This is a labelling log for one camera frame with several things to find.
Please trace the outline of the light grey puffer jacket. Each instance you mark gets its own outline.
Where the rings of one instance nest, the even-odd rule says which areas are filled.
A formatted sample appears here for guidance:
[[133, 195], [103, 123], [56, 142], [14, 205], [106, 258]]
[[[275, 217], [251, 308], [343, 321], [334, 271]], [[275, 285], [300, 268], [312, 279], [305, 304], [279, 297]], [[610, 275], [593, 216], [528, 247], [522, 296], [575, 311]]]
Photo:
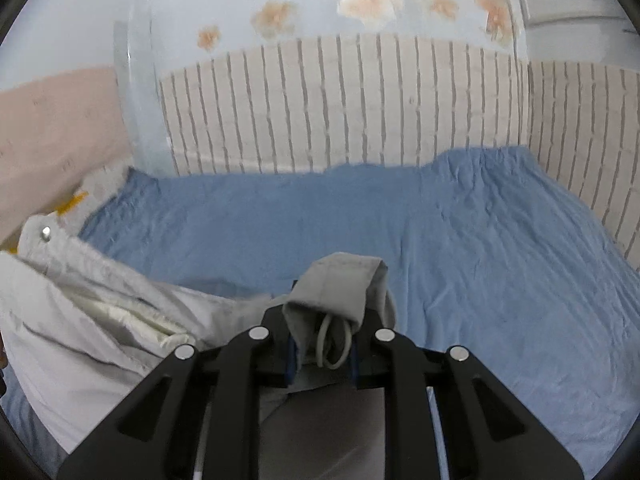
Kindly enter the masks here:
[[[66, 452], [183, 344], [208, 350], [259, 324], [267, 295], [217, 297], [155, 283], [51, 216], [1, 256], [1, 331], [40, 422]], [[383, 397], [352, 393], [312, 356], [292, 388], [260, 401], [267, 479], [379, 479]]]

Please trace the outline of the blue bed sheet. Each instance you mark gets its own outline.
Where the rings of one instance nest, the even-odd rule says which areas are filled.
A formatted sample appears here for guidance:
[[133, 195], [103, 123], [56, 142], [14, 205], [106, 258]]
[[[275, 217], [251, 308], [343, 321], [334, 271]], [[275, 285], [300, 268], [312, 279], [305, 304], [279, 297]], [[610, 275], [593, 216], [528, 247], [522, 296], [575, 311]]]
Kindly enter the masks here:
[[76, 234], [165, 283], [288, 293], [336, 252], [384, 261], [396, 327], [464, 344], [594, 477], [639, 413], [639, 274], [524, 148], [422, 167], [155, 179], [131, 171]]

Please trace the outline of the pink padded headboard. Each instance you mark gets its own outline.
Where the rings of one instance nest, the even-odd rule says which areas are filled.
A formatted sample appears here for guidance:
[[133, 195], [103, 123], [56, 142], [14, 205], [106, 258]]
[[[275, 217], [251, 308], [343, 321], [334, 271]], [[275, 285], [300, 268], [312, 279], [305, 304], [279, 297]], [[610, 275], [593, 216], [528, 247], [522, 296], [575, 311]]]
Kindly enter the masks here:
[[1, 238], [129, 152], [116, 73], [73, 70], [1, 93]]

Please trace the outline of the clear plastic sheet roll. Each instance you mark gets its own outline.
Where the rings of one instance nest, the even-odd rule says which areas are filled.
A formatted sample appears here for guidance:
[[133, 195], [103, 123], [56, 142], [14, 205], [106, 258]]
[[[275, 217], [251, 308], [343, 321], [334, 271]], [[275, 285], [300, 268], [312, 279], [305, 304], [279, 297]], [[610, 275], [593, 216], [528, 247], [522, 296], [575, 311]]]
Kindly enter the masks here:
[[178, 174], [160, 99], [153, 21], [149, 5], [136, 0], [114, 24], [114, 63], [122, 120], [134, 166], [153, 177]]

